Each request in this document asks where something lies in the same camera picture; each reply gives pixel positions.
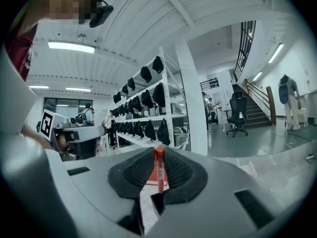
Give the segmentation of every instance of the stair railing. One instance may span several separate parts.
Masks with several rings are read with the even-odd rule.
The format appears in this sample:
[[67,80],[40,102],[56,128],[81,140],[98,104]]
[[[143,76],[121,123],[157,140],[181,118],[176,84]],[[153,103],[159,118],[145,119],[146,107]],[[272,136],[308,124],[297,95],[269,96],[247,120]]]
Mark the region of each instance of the stair railing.
[[275,103],[271,87],[268,86],[265,93],[260,88],[250,83],[247,79],[244,80],[242,85],[246,88],[246,92],[252,99],[254,98],[253,96],[257,97],[269,109],[271,114],[271,123],[276,125]]

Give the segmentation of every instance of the fluorescent light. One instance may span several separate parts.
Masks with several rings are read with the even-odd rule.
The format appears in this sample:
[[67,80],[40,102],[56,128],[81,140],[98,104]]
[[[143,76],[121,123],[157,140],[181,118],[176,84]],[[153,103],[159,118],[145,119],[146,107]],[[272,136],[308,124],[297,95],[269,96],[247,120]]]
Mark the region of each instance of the fluorescent light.
[[30,85],[29,87],[34,89],[49,89],[48,86],[41,86],[41,85]]
[[83,92],[91,92],[90,89],[81,89],[81,88],[72,88],[72,87],[66,87],[66,90],[71,90],[71,91],[83,91]]
[[87,53],[94,53],[95,48],[83,45],[83,44],[76,44],[76,43],[68,43],[68,42],[49,42],[49,48],[51,49],[61,49],[61,50],[75,50],[75,51],[82,51]]
[[278,53],[281,51],[282,47],[284,46],[283,43],[280,43],[274,53],[274,55],[272,56],[272,58],[268,61],[268,63],[273,62],[273,60],[276,58],[276,56],[278,55]]
[[261,74],[262,74],[262,71],[260,71],[260,72],[257,74],[257,76],[256,76],[252,81],[256,81],[256,80],[258,79],[258,77],[261,76]]

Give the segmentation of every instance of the black headset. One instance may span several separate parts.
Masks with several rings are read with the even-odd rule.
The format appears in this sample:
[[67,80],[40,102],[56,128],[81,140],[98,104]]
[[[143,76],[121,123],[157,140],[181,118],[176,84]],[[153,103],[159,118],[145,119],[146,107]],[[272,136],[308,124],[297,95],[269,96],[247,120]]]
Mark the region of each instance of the black headset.
[[95,8],[92,12],[93,16],[90,13],[85,13],[84,18],[79,20],[79,24],[84,24],[86,21],[90,20],[89,26],[95,28],[102,25],[109,15],[113,12],[113,6],[108,5],[103,0],[91,0],[91,8]]

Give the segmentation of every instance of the black office chair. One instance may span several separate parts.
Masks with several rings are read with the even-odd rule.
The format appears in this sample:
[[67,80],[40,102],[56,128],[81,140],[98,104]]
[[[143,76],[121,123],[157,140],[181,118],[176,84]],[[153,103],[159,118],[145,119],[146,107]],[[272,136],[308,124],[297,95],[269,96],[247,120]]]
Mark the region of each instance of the black office chair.
[[238,131],[244,132],[246,136],[248,133],[245,129],[241,129],[239,126],[246,124],[246,119],[248,118],[246,114],[247,110],[247,98],[237,96],[234,94],[232,95],[232,99],[230,100],[230,106],[232,110],[232,116],[227,119],[228,123],[233,123],[235,127],[231,130],[228,130],[226,134],[228,135],[229,132],[233,132],[233,136],[235,137]]

